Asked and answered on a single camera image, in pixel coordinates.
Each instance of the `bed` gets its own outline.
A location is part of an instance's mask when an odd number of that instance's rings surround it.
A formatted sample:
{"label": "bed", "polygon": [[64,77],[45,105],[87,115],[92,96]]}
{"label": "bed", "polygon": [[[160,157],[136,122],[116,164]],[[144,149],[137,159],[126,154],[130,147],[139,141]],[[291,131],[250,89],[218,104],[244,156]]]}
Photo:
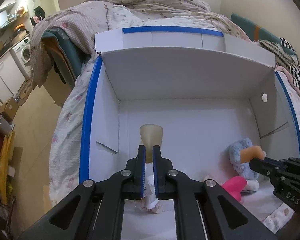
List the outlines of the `bed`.
{"label": "bed", "polygon": [[[42,62],[36,64],[33,72],[34,81],[39,85],[44,82],[44,75],[51,62],[36,37],[41,37],[47,28],[61,27],[79,49],[91,55],[82,63],[82,72],[63,106],[52,139],[49,170],[53,205],[79,183],[82,119],[90,77],[98,57],[94,46],[95,34],[118,28],[155,25],[204,28],[249,41],[237,25],[224,16],[210,12],[205,2],[195,0],[91,0],[49,17],[34,32],[31,43],[34,57],[31,57],[34,58],[33,62]],[[277,74],[291,98],[300,131],[300,97],[287,76],[282,72]],[[279,208],[263,219],[263,223],[276,232],[289,221],[292,214],[292,210],[285,204],[279,204]]]}

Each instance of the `brown rug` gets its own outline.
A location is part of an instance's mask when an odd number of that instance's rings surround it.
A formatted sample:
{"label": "brown rug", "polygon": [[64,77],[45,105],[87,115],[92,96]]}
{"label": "brown rug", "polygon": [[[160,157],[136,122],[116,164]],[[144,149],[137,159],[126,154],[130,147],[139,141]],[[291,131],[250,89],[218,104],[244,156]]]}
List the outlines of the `brown rug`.
{"label": "brown rug", "polygon": [[19,93],[19,95],[20,95],[19,106],[22,106],[27,101],[27,99],[32,91],[31,84],[32,84],[32,79],[28,79],[22,85],[22,89]]}

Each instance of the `orange stripe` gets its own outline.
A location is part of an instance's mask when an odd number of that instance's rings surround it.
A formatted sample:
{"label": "orange stripe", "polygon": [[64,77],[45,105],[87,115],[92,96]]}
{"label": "orange stripe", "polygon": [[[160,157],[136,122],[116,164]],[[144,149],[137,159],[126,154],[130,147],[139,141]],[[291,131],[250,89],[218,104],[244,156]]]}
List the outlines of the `orange stripe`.
{"label": "orange stripe", "polygon": [[260,30],[260,26],[257,25],[256,28],[254,29],[254,39],[253,41],[258,41],[259,40],[259,30]]}

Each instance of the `metal screw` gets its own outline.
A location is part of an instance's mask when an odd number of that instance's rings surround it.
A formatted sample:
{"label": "metal screw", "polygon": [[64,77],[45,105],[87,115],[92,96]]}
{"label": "metal screw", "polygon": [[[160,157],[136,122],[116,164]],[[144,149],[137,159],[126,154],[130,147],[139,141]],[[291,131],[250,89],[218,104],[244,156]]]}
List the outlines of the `metal screw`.
{"label": "metal screw", "polygon": [[176,171],[176,170],[170,170],[170,171],[168,171],[168,174],[170,176],[177,176],[178,175],[178,171]]}
{"label": "metal screw", "polygon": [[214,187],[216,185],[216,182],[213,179],[208,179],[206,181],[206,184],[208,187]]}
{"label": "metal screw", "polygon": [[129,176],[131,174],[131,171],[129,171],[129,170],[123,170],[123,171],[121,171],[121,175],[122,176]]}
{"label": "metal screw", "polygon": [[91,179],[87,179],[83,182],[85,187],[91,187],[93,185],[93,181]]}

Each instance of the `cardboard box on floor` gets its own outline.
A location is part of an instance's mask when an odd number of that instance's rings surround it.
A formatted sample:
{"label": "cardboard box on floor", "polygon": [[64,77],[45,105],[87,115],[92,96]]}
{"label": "cardboard box on floor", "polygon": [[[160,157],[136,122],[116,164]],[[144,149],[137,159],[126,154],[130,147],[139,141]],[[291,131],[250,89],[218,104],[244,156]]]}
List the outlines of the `cardboard box on floor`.
{"label": "cardboard box on floor", "polygon": [[12,122],[18,108],[18,103],[13,98],[9,98],[2,106],[0,106],[0,113],[7,122]]}

